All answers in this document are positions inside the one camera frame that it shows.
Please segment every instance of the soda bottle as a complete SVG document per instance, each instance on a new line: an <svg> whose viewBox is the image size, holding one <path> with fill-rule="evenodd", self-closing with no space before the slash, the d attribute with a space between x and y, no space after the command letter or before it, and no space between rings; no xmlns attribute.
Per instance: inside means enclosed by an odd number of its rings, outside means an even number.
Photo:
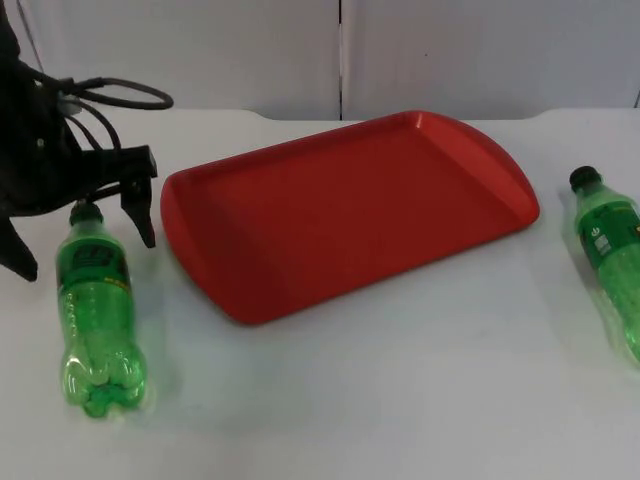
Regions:
<svg viewBox="0 0 640 480"><path fill-rule="evenodd" d="M134 308L122 245L105 230L93 203L71 212L71 233L57 255L58 307L68 403L102 417L113 404L139 405L145 360L134 341Z"/></svg>
<svg viewBox="0 0 640 480"><path fill-rule="evenodd" d="M640 218L636 203L602 183L593 167L571 174L578 199L575 227L600 285L622 319L627 344L640 360Z"/></svg>

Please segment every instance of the green label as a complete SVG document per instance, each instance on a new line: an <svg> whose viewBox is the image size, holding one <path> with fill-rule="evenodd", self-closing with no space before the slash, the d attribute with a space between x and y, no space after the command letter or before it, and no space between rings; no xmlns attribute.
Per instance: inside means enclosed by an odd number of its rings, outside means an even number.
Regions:
<svg viewBox="0 0 640 480"><path fill-rule="evenodd" d="M579 225L580 240L593 268L607 256L640 243L640 218L629 202L613 202L587 213Z"/></svg>
<svg viewBox="0 0 640 480"><path fill-rule="evenodd" d="M58 255L58 289L84 282L107 282L129 290L124 252L107 240L88 238L64 247Z"/></svg>

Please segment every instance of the plastic tray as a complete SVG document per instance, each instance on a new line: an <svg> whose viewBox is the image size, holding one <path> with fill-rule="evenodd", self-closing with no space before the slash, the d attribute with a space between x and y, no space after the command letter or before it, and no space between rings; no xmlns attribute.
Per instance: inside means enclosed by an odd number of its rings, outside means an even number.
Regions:
<svg viewBox="0 0 640 480"><path fill-rule="evenodd" d="M193 281L253 325L497 239L539 214L502 148L426 112L178 172L161 209Z"/></svg>

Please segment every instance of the table surface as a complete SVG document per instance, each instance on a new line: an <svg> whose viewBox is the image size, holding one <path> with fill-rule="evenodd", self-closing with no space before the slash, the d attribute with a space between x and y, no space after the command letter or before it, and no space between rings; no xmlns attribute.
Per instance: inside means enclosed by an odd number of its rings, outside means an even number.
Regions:
<svg viewBox="0 0 640 480"><path fill-rule="evenodd" d="M640 111L470 122L531 180L536 224L255 329L231 324L171 256L162 181L343 123L106 113L123 144L152 146L160 173L158 248L143 247L117 200L101 203L129 253L150 395L143 410L106 421L66 406L54 258L69 209L20 219L40 278L0 271L2 478L637 476L640 374L571 233L568 177L592 164L640 196Z"/></svg>

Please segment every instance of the black bottle cap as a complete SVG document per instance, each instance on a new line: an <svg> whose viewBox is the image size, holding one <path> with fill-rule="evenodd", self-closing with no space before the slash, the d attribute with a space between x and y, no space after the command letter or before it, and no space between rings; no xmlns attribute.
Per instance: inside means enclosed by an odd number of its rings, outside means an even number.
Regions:
<svg viewBox="0 0 640 480"><path fill-rule="evenodd" d="M602 182L602 177L595 168L589 166L576 168L569 177L571 190L574 192L594 182Z"/></svg>
<svg viewBox="0 0 640 480"><path fill-rule="evenodd" d="M71 217L69 223L74 226L78 222L86 220L98 220L102 223L103 217L100 209L95 203L78 202L71 209Z"/></svg>

